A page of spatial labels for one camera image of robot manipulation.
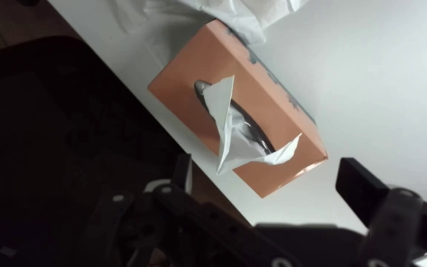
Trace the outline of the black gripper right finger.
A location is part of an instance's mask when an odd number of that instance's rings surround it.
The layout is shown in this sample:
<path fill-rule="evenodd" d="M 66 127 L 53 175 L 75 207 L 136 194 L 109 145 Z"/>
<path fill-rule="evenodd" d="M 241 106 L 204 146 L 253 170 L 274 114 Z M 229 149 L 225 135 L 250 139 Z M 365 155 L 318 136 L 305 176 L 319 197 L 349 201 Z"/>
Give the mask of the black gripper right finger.
<path fill-rule="evenodd" d="M 336 189 L 355 215 L 370 225 L 391 188 L 355 157 L 340 160 Z"/>

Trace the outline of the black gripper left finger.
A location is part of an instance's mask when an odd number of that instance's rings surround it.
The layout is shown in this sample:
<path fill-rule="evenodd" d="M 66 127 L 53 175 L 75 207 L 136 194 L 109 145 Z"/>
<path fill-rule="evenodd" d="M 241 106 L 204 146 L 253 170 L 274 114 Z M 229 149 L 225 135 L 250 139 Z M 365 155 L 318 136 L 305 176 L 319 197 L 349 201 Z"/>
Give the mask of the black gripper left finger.
<path fill-rule="evenodd" d="M 193 161 L 191 154 L 180 154 L 176 170 L 173 175 L 173 182 L 183 188 L 186 192 L 191 192 L 193 188 Z"/>

